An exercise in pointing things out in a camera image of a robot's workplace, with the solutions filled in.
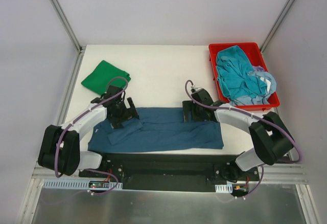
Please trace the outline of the dark blue t-shirt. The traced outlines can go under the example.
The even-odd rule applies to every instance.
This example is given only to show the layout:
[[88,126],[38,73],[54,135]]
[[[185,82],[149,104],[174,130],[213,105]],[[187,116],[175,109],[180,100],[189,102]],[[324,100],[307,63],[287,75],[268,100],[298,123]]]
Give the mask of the dark blue t-shirt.
[[114,129],[109,120],[94,127],[88,150],[100,153],[137,153],[222,149],[221,126],[213,121],[185,122],[182,108],[147,107],[137,109],[138,118]]

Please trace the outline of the green t-shirt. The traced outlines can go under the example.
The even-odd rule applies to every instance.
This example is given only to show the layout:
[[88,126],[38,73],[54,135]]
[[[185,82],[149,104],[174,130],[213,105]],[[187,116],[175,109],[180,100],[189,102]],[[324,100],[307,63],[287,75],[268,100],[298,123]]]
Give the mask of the green t-shirt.
[[108,83],[115,77],[123,77],[128,82],[131,80],[129,73],[115,67],[105,60],[102,60],[96,68],[81,81],[81,85],[88,90],[101,95],[106,92]]

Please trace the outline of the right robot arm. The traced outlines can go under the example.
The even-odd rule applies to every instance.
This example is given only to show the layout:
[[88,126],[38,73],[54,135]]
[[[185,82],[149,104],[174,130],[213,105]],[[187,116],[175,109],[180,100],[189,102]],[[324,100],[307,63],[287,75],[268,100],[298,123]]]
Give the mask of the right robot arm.
[[251,114],[228,103],[214,102],[203,89],[192,89],[190,100],[182,101],[184,121],[212,121],[228,124],[251,136],[253,148],[242,152],[219,169],[226,181],[236,183],[247,176],[252,168],[274,165],[294,148],[294,141],[279,115],[269,112],[262,116]]

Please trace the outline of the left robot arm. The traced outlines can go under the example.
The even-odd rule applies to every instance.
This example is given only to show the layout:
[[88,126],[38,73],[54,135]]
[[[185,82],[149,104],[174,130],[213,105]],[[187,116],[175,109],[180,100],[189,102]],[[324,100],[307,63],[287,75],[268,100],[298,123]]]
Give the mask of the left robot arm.
[[109,122],[113,129],[120,129],[124,122],[139,118],[132,98],[125,97],[125,90],[110,85],[75,118],[61,125],[49,125],[42,139],[38,165],[54,170],[58,177],[86,169],[90,169],[96,177],[104,177],[108,165],[103,162],[103,156],[92,151],[81,151],[80,142],[103,121]]

